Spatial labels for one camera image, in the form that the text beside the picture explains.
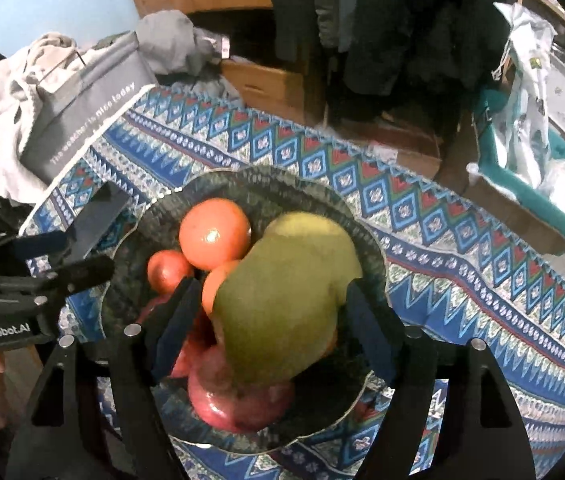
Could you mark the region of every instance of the drawer handle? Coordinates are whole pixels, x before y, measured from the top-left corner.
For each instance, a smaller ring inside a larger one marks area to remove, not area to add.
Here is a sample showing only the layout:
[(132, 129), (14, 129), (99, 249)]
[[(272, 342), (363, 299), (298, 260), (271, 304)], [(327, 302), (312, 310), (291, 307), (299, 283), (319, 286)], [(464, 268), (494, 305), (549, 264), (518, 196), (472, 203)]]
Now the drawer handle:
[(258, 88), (257, 86), (249, 85), (249, 84), (245, 85), (245, 90), (251, 90), (252, 92), (256, 92), (257, 94), (262, 94), (262, 95), (266, 94), (266, 92), (262, 88)]

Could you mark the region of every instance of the wooden drawer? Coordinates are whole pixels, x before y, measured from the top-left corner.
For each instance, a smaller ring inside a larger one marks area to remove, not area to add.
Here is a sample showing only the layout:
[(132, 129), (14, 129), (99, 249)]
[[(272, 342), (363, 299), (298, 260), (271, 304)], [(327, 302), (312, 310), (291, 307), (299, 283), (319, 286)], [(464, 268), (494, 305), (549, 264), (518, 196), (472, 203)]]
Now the wooden drawer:
[(303, 74), (231, 60), (224, 60), (221, 68), (247, 106), (300, 124), (311, 122), (306, 116)]

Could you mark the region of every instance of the zigzag pattern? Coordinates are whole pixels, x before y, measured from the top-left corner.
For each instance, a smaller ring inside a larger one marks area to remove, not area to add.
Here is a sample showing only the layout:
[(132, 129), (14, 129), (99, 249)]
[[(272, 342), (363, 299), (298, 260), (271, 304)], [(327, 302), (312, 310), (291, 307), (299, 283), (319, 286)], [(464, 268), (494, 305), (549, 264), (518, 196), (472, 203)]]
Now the zigzag pattern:
[[(526, 421), (538, 475), (565, 449), (565, 282), (515, 235), (448, 190), (357, 148), (255, 110), (186, 94), (148, 92), (101, 137), (38, 209), (28, 234), (64, 229), (105, 180), (131, 196), (98, 250), (111, 252), (146, 203), (211, 168), (276, 164), (336, 189), (377, 233), (387, 292), (409, 322), (447, 340), (485, 338)], [(32, 272), (46, 268), (42, 258)], [(62, 327), (100, 335), (95, 289), (70, 299)], [(262, 457), (174, 443), (192, 478), (351, 478), (393, 392), (371, 380), (341, 424)], [(115, 425), (110, 391), (102, 407)], [(431, 463), (447, 386), (437, 384), (413, 471)]]

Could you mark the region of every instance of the fruit bowl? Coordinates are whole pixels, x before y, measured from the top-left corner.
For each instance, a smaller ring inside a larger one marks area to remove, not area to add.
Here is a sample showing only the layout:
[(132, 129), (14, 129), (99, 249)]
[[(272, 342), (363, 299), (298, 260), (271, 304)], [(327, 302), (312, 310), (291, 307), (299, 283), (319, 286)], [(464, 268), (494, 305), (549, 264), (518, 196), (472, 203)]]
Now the fruit bowl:
[[(115, 274), (102, 300), (101, 322), (111, 336), (135, 322), (143, 306), (155, 297), (147, 282), (147, 262), (164, 249), (179, 249), (178, 232), (184, 215), (209, 198), (227, 198), (246, 213), (252, 241), (281, 214), (306, 211), (340, 224), (354, 242), (367, 290), (386, 304), (386, 266), (375, 236), (358, 222), (332, 189), (300, 179), (271, 166), (202, 174), (181, 190), (154, 200), (114, 254)], [(296, 396), (285, 416), (251, 434), (216, 430), (194, 412), (186, 379), (167, 378), (154, 388), (166, 432), (176, 440), (216, 446), (236, 454), (261, 454), (318, 433), (347, 416), (365, 389), (371, 373), (357, 340), (351, 335), (344, 309), (338, 320), (338, 345), (326, 358), (294, 378)]]

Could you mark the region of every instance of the patterned tablecloth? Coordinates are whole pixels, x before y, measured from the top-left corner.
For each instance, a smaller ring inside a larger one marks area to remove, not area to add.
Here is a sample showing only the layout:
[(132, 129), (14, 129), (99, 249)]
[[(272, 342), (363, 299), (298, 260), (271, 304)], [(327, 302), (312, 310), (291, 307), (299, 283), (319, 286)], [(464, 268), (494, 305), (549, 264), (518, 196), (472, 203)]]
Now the patterned tablecloth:
[[(455, 343), (487, 341), (525, 420), (537, 474), (545, 474), (565, 451), (565, 281), (486, 211), (418, 175), (289, 121), (178, 86), (159, 88), (93, 144), (23, 231), (66, 229), (102, 182), (113, 180), (131, 200), (97, 249), (112, 252), (159, 193), (210, 168), (250, 164), (287, 168), (344, 197), (386, 251), (387, 294), (403, 320)], [(48, 263), (30, 265), (35, 273)], [(83, 340), (102, 337), (101, 297), (95, 288), (70, 298), (62, 329)], [(446, 392), (437, 381), (413, 471), (431, 463)], [(392, 393), (371, 381), (341, 424), (269, 455), (174, 446), (195, 479), (352, 478)], [(108, 402), (105, 394), (105, 411)]]

